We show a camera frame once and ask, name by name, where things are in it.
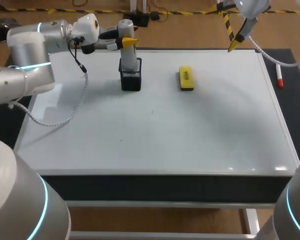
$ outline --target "yellow black caution tape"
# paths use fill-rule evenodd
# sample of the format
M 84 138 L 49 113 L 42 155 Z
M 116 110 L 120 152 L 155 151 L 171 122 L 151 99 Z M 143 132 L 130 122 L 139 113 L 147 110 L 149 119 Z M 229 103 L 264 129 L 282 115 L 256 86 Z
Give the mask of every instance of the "yellow black caution tape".
M 55 12 L 61 13 L 96 13 L 96 14 L 124 14 L 126 10 L 83 10 L 83 9 L 61 9 L 61 8 L 0 8 L 1 12 Z M 206 11 L 159 11 L 160 15 L 206 15 Z M 225 11 L 228 14 L 240 14 L 238 10 Z M 269 10 L 264 14 L 300 14 L 300 10 Z
M 225 27 L 226 27 L 230 42 L 232 42 L 232 40 L 235 38 L 235 35 L 234 35 L 234 32 L 232 31 L 232 27 L 230 25 L 229 13 L 222 11 L 219 13 L 219 15 L 223 16 Z
M 0 9 L 1 12 L 47 12 L 52 13 L 93 13 L 93 14 L 124 14 L 126 10 L 80 10 L 80 9 L 61 9 L 61 8 L 5 8 Z

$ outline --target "yellow tool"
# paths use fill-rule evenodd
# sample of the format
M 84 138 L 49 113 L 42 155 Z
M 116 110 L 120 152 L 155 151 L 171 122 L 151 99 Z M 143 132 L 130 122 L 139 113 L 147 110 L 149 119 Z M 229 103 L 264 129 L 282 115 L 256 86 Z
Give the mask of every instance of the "yellow tool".
M 194 89 L 194 75 L 190 66 L 181 66 L 179 68 L 179 77 L 182 91 L 192 91 Z

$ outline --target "wooden floor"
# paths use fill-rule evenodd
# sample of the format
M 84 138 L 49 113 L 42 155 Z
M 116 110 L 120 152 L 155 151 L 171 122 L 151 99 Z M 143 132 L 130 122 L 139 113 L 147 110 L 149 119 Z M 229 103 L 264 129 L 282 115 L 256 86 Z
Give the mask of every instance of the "wooden floor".
M 157 5 L 171 11 L 204 11 L 215 0 L 156 0 Z M 71 0 L 2 0 L 7 8 L 72 9 Z M 294 0 L 272 0 L 274 10 L 299 10 Z M 89 0 L 88 10 L 128 10 L 129 0 Z M 66 19 L 73 23 L 81 13 L 0 12 L 0 18 L 10 17 L 23 25 Z M 98 14 L 99 24 L 113 26 L 121 14 Z M 237 14 L 230 16 L 236 33 L 242 24 Z M 228 48 L 230 41 L 222 17 L 218 15 L 169 15 L 165 22 L 151 21 L 147 28 L 136 32 L 139 47 L 156 48 Z M 262 48 L 289 48 L 300 59 L 300 15 L 289 13 L 262 14 L 252 37 Z M 242 48 L 252 48 L 247 41 Z M 9 56 L 5 43 L 0 43 L 0 66 Z M 172 209 L 172 208 L 71 208 L 73 230 L 134 231 L 180 233 L 244 233 L 241 212 L 235 209 Z M 262 225 L 272 210 L 259 210 Z

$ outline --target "black marker holder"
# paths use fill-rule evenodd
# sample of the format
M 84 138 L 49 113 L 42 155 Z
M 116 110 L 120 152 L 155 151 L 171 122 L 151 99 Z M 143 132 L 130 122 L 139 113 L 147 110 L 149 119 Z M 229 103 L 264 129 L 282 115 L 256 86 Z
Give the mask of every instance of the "black marker holder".
M 119 72 L 121 78 L 121 89 L 123 91 L 138 92 L 141 89 L 141 63 L 142 59 L 136 59 L 136 71 L 124 71 L 122 69 L 121 58 L 119 62 Z

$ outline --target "marker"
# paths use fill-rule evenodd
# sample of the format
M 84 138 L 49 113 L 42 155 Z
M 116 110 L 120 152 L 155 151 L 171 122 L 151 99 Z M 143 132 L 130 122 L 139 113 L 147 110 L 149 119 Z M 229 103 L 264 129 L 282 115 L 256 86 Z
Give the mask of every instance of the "marker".
M 278 86 L 279 86 L 279 88 L 283 89 L 284 88 L 284 81 L 282 79 L 282 73 L 281 73 L 280 65 L 276 64 L 275 69 L 276 69 L 276 77 L 277 77 Z

